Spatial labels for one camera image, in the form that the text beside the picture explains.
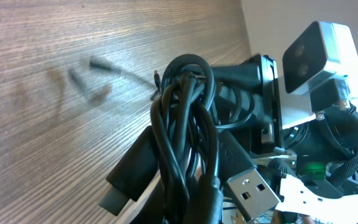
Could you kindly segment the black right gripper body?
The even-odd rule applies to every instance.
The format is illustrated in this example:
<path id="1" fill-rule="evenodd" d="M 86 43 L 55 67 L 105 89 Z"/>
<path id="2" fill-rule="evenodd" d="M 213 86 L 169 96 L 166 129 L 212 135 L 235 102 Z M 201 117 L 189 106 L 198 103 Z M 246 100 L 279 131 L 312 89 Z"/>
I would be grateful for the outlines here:
<path id="1" fill-rule="evenodd" d="M 217 129 L 248 152 L 283 151 L 276 62 L 255 54 L 239 65 L 213 67 Z"/>

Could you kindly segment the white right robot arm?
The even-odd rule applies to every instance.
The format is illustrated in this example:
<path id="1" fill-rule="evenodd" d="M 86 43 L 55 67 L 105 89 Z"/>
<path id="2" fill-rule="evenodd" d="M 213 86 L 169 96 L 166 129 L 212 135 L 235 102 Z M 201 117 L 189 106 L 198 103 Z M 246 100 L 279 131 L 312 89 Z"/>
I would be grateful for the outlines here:
<path id="1" fill-rule="evenodd" d="M 358 222 L 358 113 L 326 110 L 323 120 L 284 130 L 276 63 L 256 55 L 212 68 L 218 86 L 219 178 L 250 220 L 268 209 Z"/>

